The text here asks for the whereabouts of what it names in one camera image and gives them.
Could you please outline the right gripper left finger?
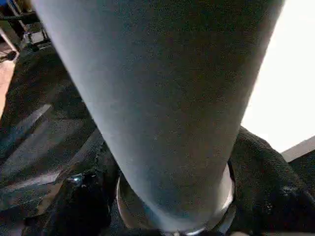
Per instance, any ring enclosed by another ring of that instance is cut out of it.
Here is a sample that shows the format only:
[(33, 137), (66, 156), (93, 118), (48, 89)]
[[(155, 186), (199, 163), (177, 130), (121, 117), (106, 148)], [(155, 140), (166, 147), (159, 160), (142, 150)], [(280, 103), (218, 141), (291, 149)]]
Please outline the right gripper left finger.
[(125, 177), (99, 132), (94, 132), (58, 175), (54, 189), (24, 220), (24, 236), (146, 236), (118, 213)]

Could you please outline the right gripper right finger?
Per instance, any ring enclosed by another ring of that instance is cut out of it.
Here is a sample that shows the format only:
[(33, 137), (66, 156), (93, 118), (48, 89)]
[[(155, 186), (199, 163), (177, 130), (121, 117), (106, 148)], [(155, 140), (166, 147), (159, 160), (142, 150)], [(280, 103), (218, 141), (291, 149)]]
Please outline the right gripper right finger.
[(264, 139), (241, 127), (230, 157), (236, 215), (231, 231), (314, 233), (315, 184)]

